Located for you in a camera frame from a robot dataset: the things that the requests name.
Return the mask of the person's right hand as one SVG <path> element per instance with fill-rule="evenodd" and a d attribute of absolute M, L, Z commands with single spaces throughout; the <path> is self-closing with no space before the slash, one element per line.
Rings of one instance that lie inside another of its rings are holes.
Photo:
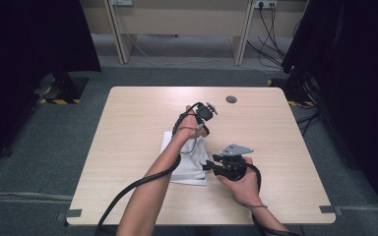
<path fill-rule="evenodd" d="M 232 192 L 235 200 L 243 204 L 262 203 L 259 197 L 258 178 L 256 172 L 247 168 L 244 177 L 238 181 L 230 181 L 223 176 L 217 179 Z"/>

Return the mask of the black curtain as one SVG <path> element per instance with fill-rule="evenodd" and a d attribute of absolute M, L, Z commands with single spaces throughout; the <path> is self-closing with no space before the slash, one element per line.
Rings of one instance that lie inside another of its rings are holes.
<path fill-rule="evenodd" d="M 45 76 L 99 69 L 80 0 L 0 0 L 0 154 Z"/>
<path fill-rule="evenodd" d="M 315 80 L 346 162 L 378 196 L 378 0 L 308 0 L 283 70 L 288 89 Z"/>

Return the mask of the black stand base hazard tape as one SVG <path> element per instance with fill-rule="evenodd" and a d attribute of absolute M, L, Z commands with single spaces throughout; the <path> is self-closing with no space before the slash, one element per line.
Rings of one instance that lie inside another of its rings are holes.
<path fill-rule="evenodd" d="M 283 91 L 289 105 L 309 109 L 315 106 L 315 102 L 305 91 L 303 85 L 291 85 L 288 79 L 270 78 L 267 80 L 269 88 L 279 88 Z"/>
<path fill-rule="evenodd" d="M 88 77 L 71 77 L 67 73 L 54 76 L 54 81 L 44 92 L 41 103 L 48 104 L 79 104 Z"/>

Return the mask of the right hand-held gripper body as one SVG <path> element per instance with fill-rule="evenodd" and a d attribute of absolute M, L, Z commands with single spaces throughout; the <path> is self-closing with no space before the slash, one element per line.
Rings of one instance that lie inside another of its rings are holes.
<path fill-rule="evenodd" d="M 223 160 L 214 161 L 218 166 L 217 169 L 213 169 L 214 174 L 216 176 L 223 176 L 230 181 L 238 181 L 242 179 L 247 168 L 243 154 L 251 152 L 253 152 L 253 149 L 250 147 L 229 144 L 219 153 L 219 155 L 223 156 Z"/>

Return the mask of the person's left hand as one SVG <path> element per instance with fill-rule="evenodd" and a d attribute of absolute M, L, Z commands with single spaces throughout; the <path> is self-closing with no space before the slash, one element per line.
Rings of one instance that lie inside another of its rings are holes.
<path fill-rule="evenodd" d="M 201 123 L 198 122 L 197 116 L 190 105 L 186 106 L 185 111 L 179 115 L 172 130 L 172 135 L 183 133 L 189 139 L 203 137 L 201 134 Z"/>

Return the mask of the grey table corner bracket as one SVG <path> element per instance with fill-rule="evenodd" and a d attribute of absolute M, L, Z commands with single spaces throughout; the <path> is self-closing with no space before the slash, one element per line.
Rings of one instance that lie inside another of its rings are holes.
<path fill-rule="evenodd" d="M 68 209 L 64 213 L 58 213 L 56 216 L 56 220 L 67 221 L 68 217 L 81 217 L 81 214 L 82 214 L 81 209 Z"/>
<path fill-rule="evenodd" d="M 319 206 L 319 209 L 322 213 L 333 213 L 335 216 L 341 216 L 344 214 L 339 206 Z"/>

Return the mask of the beige wooden desk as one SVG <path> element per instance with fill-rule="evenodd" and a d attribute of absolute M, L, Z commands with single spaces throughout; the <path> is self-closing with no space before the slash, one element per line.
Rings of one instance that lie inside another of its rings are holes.
<path fill-rule="evenodd" d="M 80 0 L 92 33 L 110 34 L 121 64 L 129 62 L 139 34 L 227 36 L 234 64 L 242 64 L 247 38 L 266 34 L 274 22 L 277 37 L 291 37 L 310 0 L 278 0 L 272 9 L 255 9 L 256 0 Z"/>

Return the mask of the white tank top black trim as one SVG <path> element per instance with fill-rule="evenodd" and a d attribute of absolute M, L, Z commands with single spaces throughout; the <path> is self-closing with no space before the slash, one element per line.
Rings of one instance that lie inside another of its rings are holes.
<path fill-rule="evenodd" d="M 170 182 L 195 186 L 206 186 L 208 183 L 206 170 L 208 154 L 205 139 L 190 139 L 182 148 L 181 161 L 172 172 Z"/>

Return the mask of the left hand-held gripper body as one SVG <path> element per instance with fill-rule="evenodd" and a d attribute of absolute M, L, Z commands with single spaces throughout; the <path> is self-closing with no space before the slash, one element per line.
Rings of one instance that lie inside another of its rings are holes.
<path fill-rule="evenodd" d="M 196 107 L 197 107 L 197 110 L 196 110 L 197 119 L 201 121 L 209 121 L 215 115 L 218 114 L 216 108 L 209 102 L 207 102 L 206 104 L 202 102 L 198 102 L 196 104 Z"/>

